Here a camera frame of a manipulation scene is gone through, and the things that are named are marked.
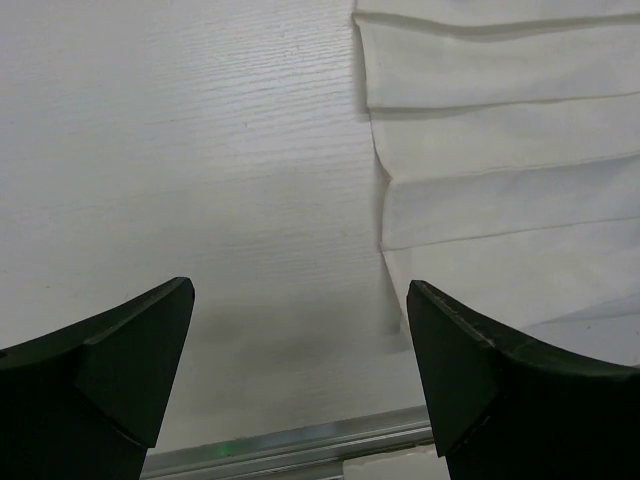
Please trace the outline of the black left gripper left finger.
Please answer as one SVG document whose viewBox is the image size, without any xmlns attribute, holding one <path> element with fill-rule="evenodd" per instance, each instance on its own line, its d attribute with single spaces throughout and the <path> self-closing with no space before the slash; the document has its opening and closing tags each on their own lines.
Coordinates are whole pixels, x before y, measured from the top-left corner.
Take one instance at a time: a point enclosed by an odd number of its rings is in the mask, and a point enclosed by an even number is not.
<svg viewBox="0 0 640 480">
<path fill-rule="evenodd" d="M 194 307 L 171 279 L 1 352 L 4 479 L 137 479 L 154 448 Z"/>
</svg>

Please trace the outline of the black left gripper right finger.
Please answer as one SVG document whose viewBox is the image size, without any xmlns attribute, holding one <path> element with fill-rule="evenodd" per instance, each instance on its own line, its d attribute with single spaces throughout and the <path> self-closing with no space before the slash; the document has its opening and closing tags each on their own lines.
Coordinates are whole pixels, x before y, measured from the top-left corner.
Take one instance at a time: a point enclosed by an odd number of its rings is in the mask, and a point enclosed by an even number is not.
<svg viewBox="0 0 640 480">
<path fill-rule="evenodd" d="M 482 315 L 424 281 L 407 294 L 437 453 L 453 479 L 635 479 L 639 371 Z"/>
</svg>

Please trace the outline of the white pleated skirt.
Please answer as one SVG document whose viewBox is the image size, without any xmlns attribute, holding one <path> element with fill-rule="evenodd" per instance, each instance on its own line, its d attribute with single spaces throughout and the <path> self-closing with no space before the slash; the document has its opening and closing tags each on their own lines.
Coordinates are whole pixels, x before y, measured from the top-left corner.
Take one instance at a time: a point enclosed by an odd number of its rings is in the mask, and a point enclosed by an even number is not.
<svg viewBox="0 0 640 480">
<path fill-rule="evenodd" d="M 516 327 L 639 296 L 639 5 L 359 1 L 381 249 Z"/>
</svg>

